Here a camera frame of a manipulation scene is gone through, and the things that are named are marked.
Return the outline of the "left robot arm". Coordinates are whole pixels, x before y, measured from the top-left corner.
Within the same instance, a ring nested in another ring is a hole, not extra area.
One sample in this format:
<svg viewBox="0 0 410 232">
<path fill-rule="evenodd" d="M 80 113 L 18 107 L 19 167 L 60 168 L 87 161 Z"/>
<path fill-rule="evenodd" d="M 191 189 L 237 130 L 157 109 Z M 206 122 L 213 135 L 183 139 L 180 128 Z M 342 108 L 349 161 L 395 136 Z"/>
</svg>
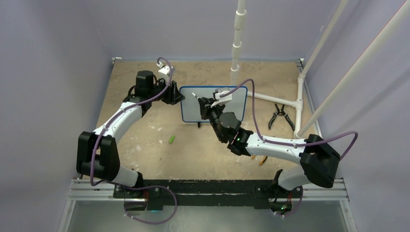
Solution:
<svg viewBox="0 0 410 232">
<path fill-rule="evenodd" d="M 119 109 L 100 127 L 79 135 L 78 174 L 125 186 L 125 191 L 133 198 L 144 193 L 143 175 L 121 165 L 117 144 L 153 102 L 175 105 L 184 100 L 172 79 L 174 72 L 174 67 L 168 66 L 160 68 L 158 75 L 147 70 L 137 72 L 135 85 L 128 90 Z"/>
</svg>

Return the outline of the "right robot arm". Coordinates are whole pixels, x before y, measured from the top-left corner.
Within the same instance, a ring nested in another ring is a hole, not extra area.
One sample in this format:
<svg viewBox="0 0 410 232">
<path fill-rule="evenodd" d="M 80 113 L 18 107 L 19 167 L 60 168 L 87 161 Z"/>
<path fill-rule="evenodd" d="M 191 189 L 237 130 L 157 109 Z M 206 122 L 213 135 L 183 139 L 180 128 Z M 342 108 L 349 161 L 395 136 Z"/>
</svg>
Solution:
<svg viewBox="0 0 410 232">
<path fill-rule="evenodd" d="M 200 115 L 209 120 L 218 140 L 227 144 L 234 154 L 268 156 L 296 163 L 291 169 L 277 171 L 271 184 L 279 197 L 304 184 L 332 188 L 341 156 L 320 136 L 310 134 L 306 139 L 282 139 L 259 136 L 241 126 L 233 112 L 224 112 L 223 105 L 213 106 L 212 98 L 198 97 Z"/>
</svg>

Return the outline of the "green marker cap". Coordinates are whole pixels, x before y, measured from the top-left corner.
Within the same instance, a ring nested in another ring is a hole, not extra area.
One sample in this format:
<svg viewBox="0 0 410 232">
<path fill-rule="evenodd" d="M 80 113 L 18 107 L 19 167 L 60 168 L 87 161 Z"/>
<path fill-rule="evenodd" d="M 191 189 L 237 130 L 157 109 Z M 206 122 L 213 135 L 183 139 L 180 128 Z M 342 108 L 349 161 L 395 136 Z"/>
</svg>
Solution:
<svg viewBox="0 0 410 232">
<path fill-rule="evenodd" d="M 173 143 L 173 141 L 175 140 L 175 137 L 176 137 L 175 135 L 172 135 L 172 136 L 171 136 L 171 138 L 170 138 L 170 140 L 169 140 L 169 144 L 172 144 L 172 143 Z"/>
</svg>

